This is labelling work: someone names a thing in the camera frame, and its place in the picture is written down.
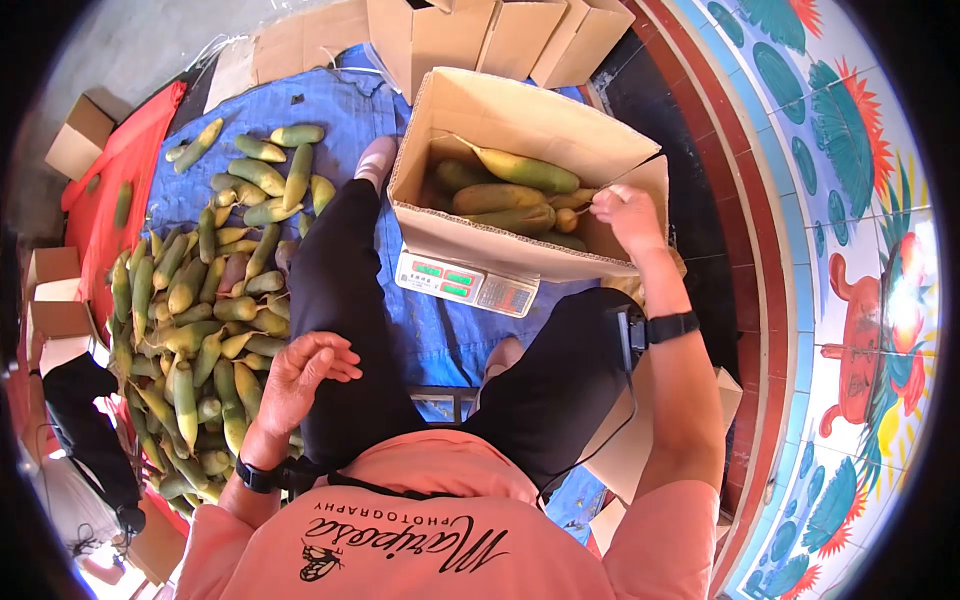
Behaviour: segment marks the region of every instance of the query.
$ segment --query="tile mural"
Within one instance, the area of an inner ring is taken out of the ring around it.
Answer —
[[[709,30],[732,82],[750,82],[734,87],[784,220],[805,231],[792,260],[812,276],[797,302],[813,306],[813,360],[798,364],[773,501],[724,591],[832,597],[892,514],[924,432],[940,298],[924,167],[876,57],[832,0],[672,10]]]

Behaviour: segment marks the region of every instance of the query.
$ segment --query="shoe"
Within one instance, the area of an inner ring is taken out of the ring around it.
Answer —
[[[394,166],[396,160],[396,142],[388,135],[377,137],[367,150],[360,155],[357,161],[356,171],[353,172],[353,178],[356,180],[367,180],[373,184],[377,195],[383,189],[383,182],[387,179],[387,174]]]
[[[477,397],[470,406],[468,417],[480,410],[480,394],[487,382],[515,365],[523,356],[523,351],[523,344],[515,337],[509,337],[496,345],[496,348],[487,357],[483,383],[480,385],[480,392],[477,392]]]

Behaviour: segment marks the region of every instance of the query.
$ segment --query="butterfly logo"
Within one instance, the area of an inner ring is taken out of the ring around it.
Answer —
[[[312,546],[303,541],[302,556],[307,560],[307,566],[300,570],[300,578],[303,581],[317,581],[329,573],[334,566],[343,568],[344,565],[340,562],[341,555],[343,555],[343,550]]]

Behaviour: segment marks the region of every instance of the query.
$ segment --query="salmon shirt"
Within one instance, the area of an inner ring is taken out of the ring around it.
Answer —
[[[392,438],[254,530],[194,512],[177,598],[706,598],[716,490],[678,481],[637,499],[602,561],[536,507],[533,483],[480,438],[450,429]]]

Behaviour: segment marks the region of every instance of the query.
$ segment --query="digital scale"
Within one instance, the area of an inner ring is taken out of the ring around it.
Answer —
[[[504,276],[406,250],[400,252],[394,281],[407,290],[518,319],[527,315],[540,288],[538,276]]]

